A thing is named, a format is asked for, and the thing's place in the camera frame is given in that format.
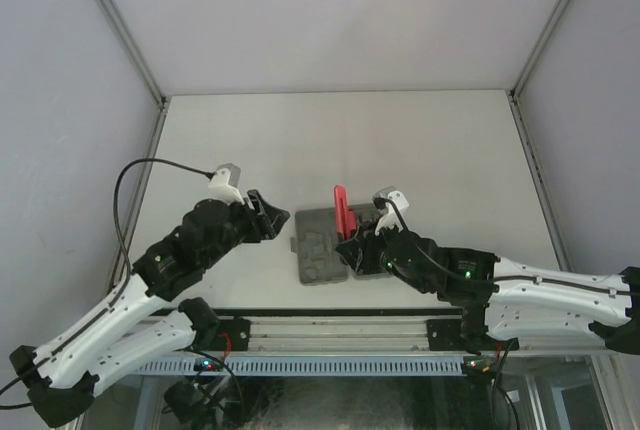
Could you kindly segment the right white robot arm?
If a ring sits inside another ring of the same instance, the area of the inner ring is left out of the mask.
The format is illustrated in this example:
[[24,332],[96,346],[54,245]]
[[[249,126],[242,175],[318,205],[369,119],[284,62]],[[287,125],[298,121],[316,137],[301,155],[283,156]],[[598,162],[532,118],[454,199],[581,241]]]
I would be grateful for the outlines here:
[[583,335],[622,354],[639,352],[639,270],[581,275],[496,254],[440,247],[398,224],[364,223],[336,253],[354,271],[385,271],[421,294],[459,308],[465,349],[490,341]]

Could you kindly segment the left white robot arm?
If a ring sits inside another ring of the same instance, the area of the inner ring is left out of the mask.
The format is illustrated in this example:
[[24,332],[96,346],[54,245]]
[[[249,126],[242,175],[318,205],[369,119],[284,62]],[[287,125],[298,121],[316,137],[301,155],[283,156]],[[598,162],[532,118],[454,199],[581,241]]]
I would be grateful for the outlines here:
[[219,317],[203,298],[181,294],[237,246],[275,239],[289,218],[256,190],[245,198],[198,202],[71,328],[39,347],[22,345],[11,353],[30,406],[48,427],[63,426],[147,362],[214,346]]

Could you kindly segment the grey plastic tool case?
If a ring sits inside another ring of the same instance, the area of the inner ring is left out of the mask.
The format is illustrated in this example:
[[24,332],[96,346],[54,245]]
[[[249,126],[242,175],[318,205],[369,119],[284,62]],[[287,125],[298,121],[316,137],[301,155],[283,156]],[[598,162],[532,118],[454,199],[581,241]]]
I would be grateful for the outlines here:
[[295,213],[295,236],[291,238],[292,252],[297,256],[298,278],[304,286],[336,284],[356,280],[388,279],[383,270],[355,273],[335,252],[341,241],[336,231],[334,208],[300,210]]

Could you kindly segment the red utility knife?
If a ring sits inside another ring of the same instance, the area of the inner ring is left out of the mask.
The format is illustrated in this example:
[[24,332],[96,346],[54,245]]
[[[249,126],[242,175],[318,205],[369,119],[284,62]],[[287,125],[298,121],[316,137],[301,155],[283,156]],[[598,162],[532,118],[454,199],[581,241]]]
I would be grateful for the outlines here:
[[355,213],[349,208],[346,189],[336,185],[333,190],[336,232],[341,241],[353,237],[357,231]]

